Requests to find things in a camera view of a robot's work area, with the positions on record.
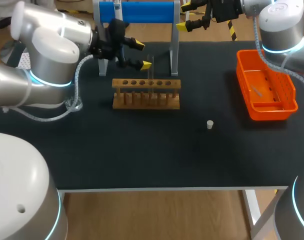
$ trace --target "small white cap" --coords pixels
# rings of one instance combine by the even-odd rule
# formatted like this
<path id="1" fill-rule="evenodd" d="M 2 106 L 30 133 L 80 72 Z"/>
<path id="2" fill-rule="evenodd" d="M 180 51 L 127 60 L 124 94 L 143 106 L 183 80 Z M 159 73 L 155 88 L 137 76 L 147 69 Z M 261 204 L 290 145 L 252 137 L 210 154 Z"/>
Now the small white cap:
<path id="1" fill-rule="evenodd" d="M 211 129 L 211 128 L 213 127 L 213 124 L 214 124 L 214 122 L 213 122 L 212 120 L 208 120 L 208 121 L 206 122 L 206 127 L 207 127 L 207 129 Z"/>

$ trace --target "wooden floor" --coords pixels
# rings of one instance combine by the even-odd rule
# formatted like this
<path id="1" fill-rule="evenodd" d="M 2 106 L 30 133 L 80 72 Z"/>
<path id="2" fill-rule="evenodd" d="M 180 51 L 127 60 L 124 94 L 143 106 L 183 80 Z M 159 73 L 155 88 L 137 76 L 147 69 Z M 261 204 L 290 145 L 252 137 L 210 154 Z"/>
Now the wooden floor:
<path id="1" fill-rule="evenodd" d="M 85 5 L 58 2 L 57 8 L 91 11 L 89 1 Z M 239 41 L 254 40 L 250 19 L 242 15 L 232 22 Z M 168 42 L 171 27 L 170 24 L 131 24 L 126 35 L 142 42 Z M 0 48 L 9 39 L 9 31 L 1 30 Z M 180 40 L 231 41 L 231 36 L 226 22 L 211 22 L 208 30 L 182 33 Z M 259 190 L 256 194 L 263 212 L 274 191 Z M 66 195 L 64 205 L 69 221 L 67 240 L 250 239 L 238 191 L 73 193 Z M 266 238 L 274 239 L 273 232 Z"/>

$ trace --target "wooden test tube rack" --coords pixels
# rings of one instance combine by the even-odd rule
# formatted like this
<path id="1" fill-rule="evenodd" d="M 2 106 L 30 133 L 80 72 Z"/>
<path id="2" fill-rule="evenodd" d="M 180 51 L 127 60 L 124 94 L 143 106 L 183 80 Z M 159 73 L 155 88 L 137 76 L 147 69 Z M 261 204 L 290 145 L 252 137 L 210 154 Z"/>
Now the wooden test tube rack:
<path id="1" fill-rule="evenodd" d="M 179 79 L 126 79 L 114 78 L 112 88 L 116 89 L 114 109 L 180 109 L 181 89 Z M 160 93 L 158 90 L 170 90 Z"/>

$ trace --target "orange plastic basket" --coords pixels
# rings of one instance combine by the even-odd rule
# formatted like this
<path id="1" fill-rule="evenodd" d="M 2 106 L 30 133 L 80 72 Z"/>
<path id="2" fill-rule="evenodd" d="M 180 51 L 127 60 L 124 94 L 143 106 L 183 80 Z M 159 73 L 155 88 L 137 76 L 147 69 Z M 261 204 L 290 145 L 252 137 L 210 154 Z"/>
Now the orange plastic basket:
<path id="1" fill-rule="evenodd" d="M 271 70 L 257 50 L 237 52 L 236 74 L 253 120 L 285 120 L 298 110 L 290 76 Z"/>

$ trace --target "blue bar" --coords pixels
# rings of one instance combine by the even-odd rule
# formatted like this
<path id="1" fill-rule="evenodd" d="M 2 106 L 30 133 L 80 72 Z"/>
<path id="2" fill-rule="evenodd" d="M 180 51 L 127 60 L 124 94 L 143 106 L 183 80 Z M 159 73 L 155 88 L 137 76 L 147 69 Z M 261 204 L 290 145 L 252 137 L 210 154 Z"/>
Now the blue bar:
<path id="1" fill-rule="evenodd" d="M 100 1 L 101 23 L 109 23 L 114 17 L 113 2 Z M 172 24 L 174 2 L 126 1 L 122 2 L 123 21 L 130 24 Z"/>

